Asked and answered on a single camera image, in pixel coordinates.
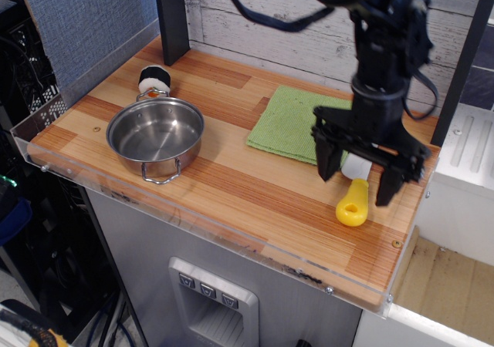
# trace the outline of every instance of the yellow handle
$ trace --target yellow handle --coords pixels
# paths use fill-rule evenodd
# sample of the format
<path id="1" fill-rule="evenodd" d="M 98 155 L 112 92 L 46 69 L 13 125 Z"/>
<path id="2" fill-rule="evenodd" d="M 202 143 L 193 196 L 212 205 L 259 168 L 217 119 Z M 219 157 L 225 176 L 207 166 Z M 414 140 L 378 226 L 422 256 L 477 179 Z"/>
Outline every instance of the yellow handle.
<path id="1" fill-rule="evenodd" d="M 352 180 L 347 195 L 337 204 L 337 219 L 347 226 L 360 226 L 368 213 L 369 183 L 364 179 Z"/>

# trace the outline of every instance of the gray fabric wall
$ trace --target gray fabric wall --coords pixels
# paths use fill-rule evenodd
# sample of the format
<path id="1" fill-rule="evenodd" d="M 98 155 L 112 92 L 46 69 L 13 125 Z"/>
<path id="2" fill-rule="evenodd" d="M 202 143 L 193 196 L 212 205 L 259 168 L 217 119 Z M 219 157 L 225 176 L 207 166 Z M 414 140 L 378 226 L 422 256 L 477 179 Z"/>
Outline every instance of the gray fabric wall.
<path id="1" fill-rule="evenodd" d="M 26 0 L 68 106 L 159 33 L 156 0 Z"/>

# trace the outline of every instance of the wooden board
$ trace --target wooden board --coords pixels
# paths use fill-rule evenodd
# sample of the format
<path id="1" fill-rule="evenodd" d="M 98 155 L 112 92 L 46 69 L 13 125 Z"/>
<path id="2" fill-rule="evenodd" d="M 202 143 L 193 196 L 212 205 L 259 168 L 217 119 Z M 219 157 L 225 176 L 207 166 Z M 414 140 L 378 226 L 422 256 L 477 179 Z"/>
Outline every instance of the wooden board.
<path id="1" fill-rule="evenodd" d="M 492 345 L 493 287 L 493 266 L 419 238 L 395 301 Z"/>
<path id="2" fill-rule="evenodd" d="M 278 261 L 288 272 L 298 269 L 303 280 L 332 285 L 345 298 L 379 309 L 383 299 L 376 292 L 387 292 L 401 255 L 392 243 L 407 240 L 428 175 L 420 185 L 405 184 L 389 206 L 372 204 L 363 226 L 340 224 L 334 208 L 347 191 L 348 179 L 337 173 L 324 183 L 315 166 L 247 147 L 245 142 L 279 85 L 344 99 L 350 94 L 190 51 L 168 70 L 171 95 L 195 104 L 205 116 L 201 152 L 172 184 L 147 183 L 118 161 L 107 145 L 106 128 L 116 112 L 135 101 L 141 69 L 162 61 L 157 39 L 32 141 L 59 158 L 42 150 L 33 158 L 40 163 L 49 160 L 52 169 L 65 176 L 70 168 L 69 177 L 76 181 L 109 190 L 147 210 L 152 207 L 153 214 L 167 221 L 212 232 Z M 405 122 L 427 143 L 436 120 Z M 428 174 L 438 148 L 432 151 Z M 69 167 L 74 163 L 81 168 Z M 370 172 L 371 203 L 380 172 L 379 166 Z"/>

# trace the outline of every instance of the pot handle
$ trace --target pot handle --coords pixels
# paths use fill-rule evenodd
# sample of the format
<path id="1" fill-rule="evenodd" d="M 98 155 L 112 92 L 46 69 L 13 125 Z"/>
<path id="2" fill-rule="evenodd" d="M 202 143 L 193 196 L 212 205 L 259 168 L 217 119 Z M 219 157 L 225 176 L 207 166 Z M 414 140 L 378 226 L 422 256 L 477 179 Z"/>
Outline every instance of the pot handle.
<path id="1" fill-rule="evenodd" d="M 150 93 L 160 93 L 160 94 L 163 94 L 165 95 L 166 97 L 170 96 L 170 94 L 168 93 L 168 91 L 163 91 L 163 90 L 156 90 L 156 89 L 149 89 L 148 91 L 146 91 L 145 93 L 142 93 L 142 94 L 139 94 L 136 98 L 136 102 L 138 102 L 140 100 L 140 98 L 143 98 L 145 97 L 146 95 L 149 95 Z"/>
<path id="2" fill-rule="evenodd" d="M 181 163 L 180 163 L 180 160 L 178 158 L 175 158 L 175 166 L 177 167 L 177 173 L 175 175 L 169 177 L 166 180 L 158 181 L 158 180 L 151 179 L 150 177 L 147 177 L 146 176 L 146 171 L 147 171 L 146 162 L 143 162 L 142 163 L 142 168 L 141 168 L 142 169 L 142 178 L 144 179 L 144 181 L 147 181 L 149 183 L 155 183 L 155 184 L 158 184 L 158 185 L 168 184 L 172 180 L 175 180 L 177 177 L 179 177 L 181 175 L 181 173 L 182 173 Z"/>

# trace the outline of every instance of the yellow brush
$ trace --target yellow brush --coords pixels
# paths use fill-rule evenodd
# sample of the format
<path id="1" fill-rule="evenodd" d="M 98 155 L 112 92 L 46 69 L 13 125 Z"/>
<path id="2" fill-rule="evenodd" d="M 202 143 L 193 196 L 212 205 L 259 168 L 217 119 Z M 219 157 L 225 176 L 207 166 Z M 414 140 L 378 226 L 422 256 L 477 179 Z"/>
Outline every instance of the yellow brush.
<path id="1" fill-rule="evenodd" d="M 352 180 L 347 195 L 337 204 L 337 219 L 347 226 L 362 225 L 369 213 L 369 183 L 372 163 L 349 153 L 341 172 Z"/>

